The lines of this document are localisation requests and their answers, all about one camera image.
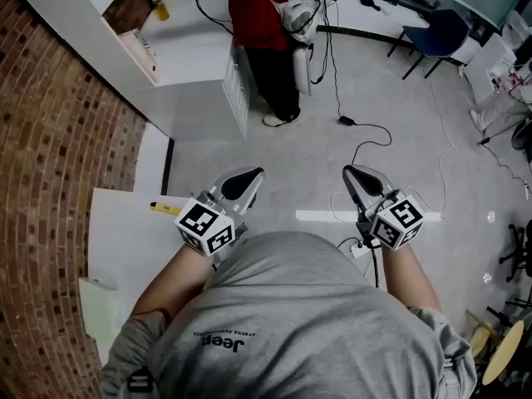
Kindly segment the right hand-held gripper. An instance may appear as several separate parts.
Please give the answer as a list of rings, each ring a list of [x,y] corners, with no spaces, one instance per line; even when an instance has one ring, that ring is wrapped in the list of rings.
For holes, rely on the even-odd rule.
[[[365,165],[346,165],[343,181],[359,207],[357,228],[364,239],[376,239],[397,251],[418,235],[425,222],[421,207],[411,195],[393,190],[382,172]]]

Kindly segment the yellow plastic block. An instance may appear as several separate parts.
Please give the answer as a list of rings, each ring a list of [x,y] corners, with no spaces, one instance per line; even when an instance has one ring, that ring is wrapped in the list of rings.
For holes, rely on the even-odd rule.
[[[177,217],[180,214],[180,212],[182,211],[181,208],[174,207],[174,206],[167,205],[167,204],[163,204],[163,203],[161,203],[159,201],[152,201],[150,203],[150,210],[151,211],[157,211],[157,212],[165,213],[165,214],[170,214],[170,215],[173,215],[175,217]]]

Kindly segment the white desk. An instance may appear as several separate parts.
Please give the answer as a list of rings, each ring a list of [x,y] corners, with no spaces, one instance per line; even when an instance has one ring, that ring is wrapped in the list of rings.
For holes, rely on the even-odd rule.
[[[93,194],[88,278],[116,290],[119,322],[132,316],[138,298],[186,244],[175,217],[151,211],[152,201],[180,208],[187,202],[116,190],[96,189]]]

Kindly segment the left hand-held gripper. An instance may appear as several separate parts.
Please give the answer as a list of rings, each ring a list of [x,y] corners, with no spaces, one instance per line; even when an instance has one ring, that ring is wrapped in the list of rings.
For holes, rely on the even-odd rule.
[[[246,230],[244,214],[253,206],[264,177],[260,167],[240,168],[190,198],[175,220],[184,242],[204,256],[232,246]]]

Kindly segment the person's left forearm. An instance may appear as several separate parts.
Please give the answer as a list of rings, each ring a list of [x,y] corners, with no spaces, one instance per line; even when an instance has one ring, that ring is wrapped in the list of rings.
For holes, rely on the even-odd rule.
[[[183,245],[150,282],[133,307],[132,316],[161,312],[169,320],[201,293],[212,272],[213,258]]]

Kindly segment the black standing fan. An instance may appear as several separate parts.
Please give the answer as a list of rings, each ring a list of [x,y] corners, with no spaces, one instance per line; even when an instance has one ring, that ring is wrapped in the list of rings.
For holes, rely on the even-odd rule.
[[[512,132],[510,138],[512,148],[514,150],[523,151],[526,161],[532,163],[532,116],[526,116],[521,121],[517,121],[514,124],[507,126],[502,131],[494,133],[493,135],[488,135],[483,138],[478,145],[485,146],[491,139],[510,131]]]

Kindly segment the person's gray t-shirt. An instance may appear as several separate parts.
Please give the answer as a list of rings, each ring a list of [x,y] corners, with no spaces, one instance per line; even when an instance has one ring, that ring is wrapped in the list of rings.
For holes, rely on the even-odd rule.
[[[101,371],[104,399],[470,399],[476,383],[442,311],[304,232],[247,240],[173,321],[128,317]]]

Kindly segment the white hutch cabinet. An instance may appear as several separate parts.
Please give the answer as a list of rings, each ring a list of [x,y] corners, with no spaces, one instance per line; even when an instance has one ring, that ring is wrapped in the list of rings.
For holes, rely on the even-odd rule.
[[[140,113],[175,140],[242,140],[249,90],[229,34],[228,0],[27,0]],[[138,28],[157,56],[154,83],[119,36]]]

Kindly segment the round wooden stool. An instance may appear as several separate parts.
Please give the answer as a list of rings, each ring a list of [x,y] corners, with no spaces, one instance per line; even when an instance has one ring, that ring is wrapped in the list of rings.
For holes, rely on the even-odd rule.
[[[525,323],[519,320],[505,334],[485,369],[482,386],[491,384],[506,369],[520,345],[524,330]]]
[[[469,309],[465,311],[465,314],[476,323],[476,329],[470,339],[470,346],[473,358],[477,358],[485,349],[488,341],[498,345],[501,341],[501,336],[487,321],[476,316]]]

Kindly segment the white flat box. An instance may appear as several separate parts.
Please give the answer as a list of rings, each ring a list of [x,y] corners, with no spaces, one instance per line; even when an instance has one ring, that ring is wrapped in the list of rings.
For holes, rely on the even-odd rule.
[[[86,334],[97,344],[112,344],[120,331],[116,290],[95,279],[78,279]]]

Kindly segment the person's right forearm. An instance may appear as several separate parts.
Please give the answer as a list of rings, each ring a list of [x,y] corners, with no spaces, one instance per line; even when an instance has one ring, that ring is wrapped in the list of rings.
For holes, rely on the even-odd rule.
[[[412,248],[382,249],[387,291],[407,308],[431,308],[441,311],[440,302]]]

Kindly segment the blue chair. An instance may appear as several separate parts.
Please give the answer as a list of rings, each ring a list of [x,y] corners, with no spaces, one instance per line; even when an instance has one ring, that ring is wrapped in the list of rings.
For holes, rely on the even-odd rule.
[[[402,42],[403,37],[407,37],[413,45],[413,50],[420,53],[402,80],[406,80],[426,57],[436,58],[435,64],[424,76],[426,79],[444,60],[448,60],[457,52],[470,35],[466,21],[452,9],[432,11],[428,22],[428,27],[403,26],[400,36],[387,53],[389,57]]]

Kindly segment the black office chair base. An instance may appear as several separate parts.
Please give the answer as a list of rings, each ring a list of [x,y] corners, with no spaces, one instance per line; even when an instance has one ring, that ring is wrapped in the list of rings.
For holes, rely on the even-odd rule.
[[[524,228],[509,224],[508,229],[512,234],[513,249],[510,254],[499,257],[498,260],[499,264],[511,261],[510,272],[505,281],[510,283],[520,270],[524,270],[526,275],[532,278],[532,219]]]

